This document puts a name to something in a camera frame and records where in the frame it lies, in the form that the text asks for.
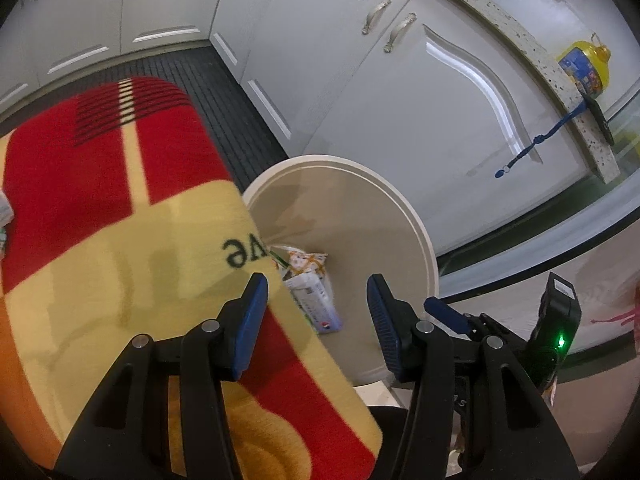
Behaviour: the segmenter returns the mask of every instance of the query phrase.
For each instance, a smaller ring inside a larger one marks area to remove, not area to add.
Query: speckled countertop
[[[556,101],[565,111],[571,112],[580,104],[582,97],[569,76],[520,23],[492,0],[457,1],[500,32],[505,41],[521,54],[533,70],[540,74],[540,81],[547,86],[550,95],[555,96]],[[572,123],[575,131],[583,139],[600,176],[605,183],[611,182],[620,174],[620,168],[591,112],[587,111],[579,115]]]

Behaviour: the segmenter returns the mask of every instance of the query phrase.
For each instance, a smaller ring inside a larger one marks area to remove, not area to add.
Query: black floor mat
[[[240,190],[287,158],[212,46],[136,59],[61,86],[0,123],[0,136],[64,99],[134,75],[156,76],[187,92]]]

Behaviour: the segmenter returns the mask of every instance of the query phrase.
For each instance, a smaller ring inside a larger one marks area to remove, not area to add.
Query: red and yellow rug
[[[245,478],[369,477],[380,430],[282,286],[180,89],[132,78],[85,92],[0,139],[0,165],[15,211],[0,415],[36,462],[54,465],[134,335],[184,334],[263,272],[270,306],[250,368],[224,384]]]

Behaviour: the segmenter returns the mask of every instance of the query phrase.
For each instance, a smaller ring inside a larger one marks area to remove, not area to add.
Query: white kitchen cabinet
[[[122,0],[30,0],[30,43],[41,84],[120,54]]]
[[[408,0],[271,0],[242,88],[289,155],[299,155]],[[371,16],[368,34],[363,34]]]
[[[218,0],[123,0],[122,53],[206,40]]]
[[[20,0],[0,28],[0,112],[40,86],[25,34],[25,6]]]
[[[270,0],[220,0],[213,18],[211,43],[229,72],[240,82],[254,33]]]
[[[410,13],[417,19],[408,24]],[[516,55],[454,2],[411,0],[392,27],[305,153],[350,158],[389,180],[424,221],[438,254],[517,218],[587,173],[563,128],[495,178],[561,113]]]

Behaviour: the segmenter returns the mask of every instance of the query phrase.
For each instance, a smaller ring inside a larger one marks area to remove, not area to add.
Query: black stripe
[[[156,92],[148,92],[146,94],[136,95],[135,99],[133,95],[127,97],[122,102],[118,102],[118,107],[114,110],[113,107],[100,110],[95,115],[87,115],[84,112],[78,113],[78,120],[76,121],[76,137],[80,137],[82,132],[90,131],[95,128],[97,123],[104,122],[105,119],[113,120],[116,117],[121,117],[133,113],[134,110],[153,104],[159,100],[166,101],[167,99],[175,99],[176,101],[189,100],[189,97],[178,89],[158,89]]]
[[[151,103],[146,104],[145,106],[141,106],[141,107],[132,106],[130,107],[130,111],[127,111],[124,114],[118,114],[117,116],[108,116],[108,117],[99,118],[100,119],[99,123],[96,122],[95,124],[91,124],[90,128],[86,128],[84,130],[81,130],[80,132],[77,132],[74,135],[74,139],[77,142],[81,142],[85,140],[87,137],[93,138],[95,137],[94,133],[96,131],[105,133],[107,131],[113,130],[114,128],[117,128],[119,125],[127,124],[122,121],[123,117],[134,115],[133,119],[135,119],[136,117],[140,117],[141,116],[140,114],[145,113],[150,108],[164,107],[165,104],[174,104],[175,106],[183,106],[183,105],[190,105],[191,101],[189,101],[189,99],[185,96],[182,96],[181,98],[178,98],[178,99],[175,98],[174,96],[168,96],[163,98],[162,100],[154,100]]]
[[[142,101],[142,98],[146,98],[148,96],[158,95],[158,94],[166,94],[168,92],[173,92],[176,95],[183,96],[184,92],[179,88],[175,87],[172,84],[162,84],[163,81],[156,80],[159,84],[154,86],[150,85],[140,85],[136,84],[136,97]],[[113,105],[116,105],[118,108],[124,107],[124,105],[129,105],[133,102],[133,87],[127,89],[126,92],[120,94],[119,92],[114,96],[113,88],[110,89],[109,94],[112,96],[110,98],[104,98],[99,102],[95,100],[100,97],[97,96],[88,96],[88,99],[83,99],[80,104],[78,104],[78,123],[82,123],[84,120],[92,120],[95,114],[105,114],[113,112]]]
[[[123,126],[126,126],[126,124],[132,123],[134,121],[138,121],[140,119],[143,119],[151,114],[156,114],[158,112],[162,112],[164,110],[169,110],[171,108],[177,108],[180,106],[191,106],[191,102],[188,99],[184,99],[183,101],[177,101],[177,100],[171,100],[171,101],[163,101],[163,102],[159,102],[159,103],[154,103],[152,105],[149,105],[147,108],[144,108],[143,110],[139,110],[135,113],[135,115],[131,115],[131,117],[129,119],[127,119],[126,121],[123,121],[122,119],[119,120],[117,123],[110,123],[107,124],[104,128],[102,128],[101,130],[94,130],[91,133],[91,135],[85,135],[84,137],[81,138],[77,138],[76,137],[76,142],[74,143],[74,146],[81,146],[82,144],[89,142],[90,140],[95,139],[96,137],[100,137],[103,134],[109,133],[114,131],[116,128],[121,128]]]
[[[631,213],[626,215],[623,219],[620,219],[612,226],[604,229],[601,233],[595,235],[593,238],[584,241],[583,243],[575,246],[568,251],[565,251],[562,254],[558,254],[546,262],[542,262],[537,264],[536,266],[530,267],[526,270],[521,270],[516,274],[512,274],[506,278],[502,278],[501,280],[496,280],[495,282],[487,283],[486,285],[477,286],[476,288],[472,288],[466,290],[465,292],[460,292],[458,294],[452,294],[451,296],[447,296],[446,298],[442,298],[445,303],[456,303],[458,301],[468,300],[469,298],[476,298],[478,296],[482,296],[483,294],[488,294],[489,292],[493,292],[494,290],[498,290],[499,288],[504,288],[505,286],[514,285],[515,283],[523,282],[524,280],[528,280],[533,276],[537,276],[542,274],[543,272],[547,272],[549,270],[554,269],[557,266],[567,263],[574,258],[577,258],[581,254],[584,254],[587,251],[590,251],[594,247],[599,246],[601,243],[606,242],[613,236],[622,232],[624,229],[629,227],[633,222],[640,218],[640,207],[634,209]]]

